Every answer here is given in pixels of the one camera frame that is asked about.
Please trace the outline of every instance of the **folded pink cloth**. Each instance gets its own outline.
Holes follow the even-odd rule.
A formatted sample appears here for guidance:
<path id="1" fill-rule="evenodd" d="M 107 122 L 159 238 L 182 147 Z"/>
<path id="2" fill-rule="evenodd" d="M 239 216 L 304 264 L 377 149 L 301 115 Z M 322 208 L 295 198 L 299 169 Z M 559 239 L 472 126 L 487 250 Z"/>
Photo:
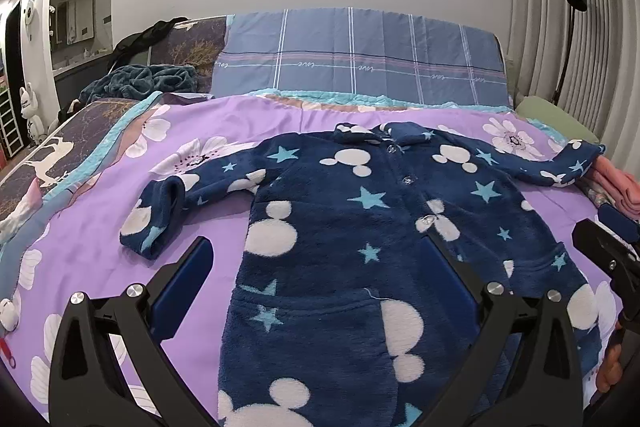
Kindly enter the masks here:
<path id="1" fill-rule="evenodd" d="M 600 184 L 625 216 L 640 219 L 640 184 L 631 174 L 615 168 L 608 158 L 598 156 L 585 177 Z"/>

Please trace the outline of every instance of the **red keychain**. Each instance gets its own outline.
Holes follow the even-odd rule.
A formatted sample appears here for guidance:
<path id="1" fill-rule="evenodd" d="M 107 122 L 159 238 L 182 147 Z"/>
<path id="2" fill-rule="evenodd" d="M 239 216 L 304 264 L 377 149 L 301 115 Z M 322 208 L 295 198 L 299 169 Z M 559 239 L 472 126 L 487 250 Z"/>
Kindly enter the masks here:
<path id="1" fill-rule="evenodd" d="M 14 356 L 12 355 L 11 349 L 9 349 L 9 346 L 6 343 L 6 340 L 4 340 L 4 339 L 0 339 L 0 351 L 2 351 L 4 353 L 4 356 L 8 360 L 9 366 L 11 367 L 11 369 L 15 369 Z"/>

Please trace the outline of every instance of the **silver bolt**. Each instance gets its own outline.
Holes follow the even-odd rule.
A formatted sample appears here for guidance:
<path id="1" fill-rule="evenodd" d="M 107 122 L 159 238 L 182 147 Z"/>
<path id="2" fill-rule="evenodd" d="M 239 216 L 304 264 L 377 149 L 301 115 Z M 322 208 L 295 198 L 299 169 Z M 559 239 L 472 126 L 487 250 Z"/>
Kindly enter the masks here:
<path id="1" fill-rule="evenodd" d="M 502 295 L 504 293 L 504 286 L 499 282 L 490 282 L 486 286 L 486 290 L 491 293 L 491 295 Z"/>
<path id="2" fill-rule="evenodd" d="M 129 297 L 140 297 L 142 295 L 142 284 L 132 284 L 127 288 L 127 295 Z"/>
<path id="3" fill-rule="evenodd" d="M 562 299 L 562 295 L 558 290 L 549 290 L 546 293 L 546 298 L 549 299 L 551 302 L 560 302 Z"/>
<path id="4" fill-rule="evenodd" d="M 71 295 L 71 304 L 79 304 L 82 301 L 84 301 L 84 293 L 82 292 L 76 292 L 73 295 Z"/>

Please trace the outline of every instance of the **white deer silhouette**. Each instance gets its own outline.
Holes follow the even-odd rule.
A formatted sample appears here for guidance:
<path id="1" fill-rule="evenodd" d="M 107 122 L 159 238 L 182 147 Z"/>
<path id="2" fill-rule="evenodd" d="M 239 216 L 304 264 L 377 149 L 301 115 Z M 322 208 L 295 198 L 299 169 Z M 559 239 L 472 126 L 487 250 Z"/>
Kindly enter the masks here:
<path id="1" fill-rule="evenodd" d="M 25 165 L 30 165 L 35 169 L 36 176 L 43 181 L 40 187 L 51 187 L 53 185 L 56 185 L 68 175 L 68 172 L 65 171 L 62 176 L 59 176 L 58 178 L 52 178 L 51 176 L 47 175 L 47 171 L 51 170 L 56 163 L 58 163 L 60 160 L 62 160 L 62 158 L 64 158 L 71 152 L 71 149 L 74 148 L 74 143 L 63 141 L 62 136 L 52 136 L 51 139 L 57 140 L 58 143 L 49 143 L 42 148 L 46 149 L 47 147 L 51 147 L 53 149 L 52 153 L 50 153 L 40 161 L 25 162 Z"/>

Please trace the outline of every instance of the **crumpled dark teal blanket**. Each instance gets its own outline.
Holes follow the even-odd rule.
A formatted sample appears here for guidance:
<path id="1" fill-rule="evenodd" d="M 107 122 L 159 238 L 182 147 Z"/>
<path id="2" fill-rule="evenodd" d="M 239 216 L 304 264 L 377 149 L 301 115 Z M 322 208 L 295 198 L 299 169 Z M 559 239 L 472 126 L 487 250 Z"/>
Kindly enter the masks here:
<path id="1" fill-rule="evenodd" d="M 101 98 L 144 100 L 154 91 L 196 92 L 196 71 L 193 66 L 159 64 L 155 66 L 122 66 L 94 80 L 80 93 L 84 104 Z"/>

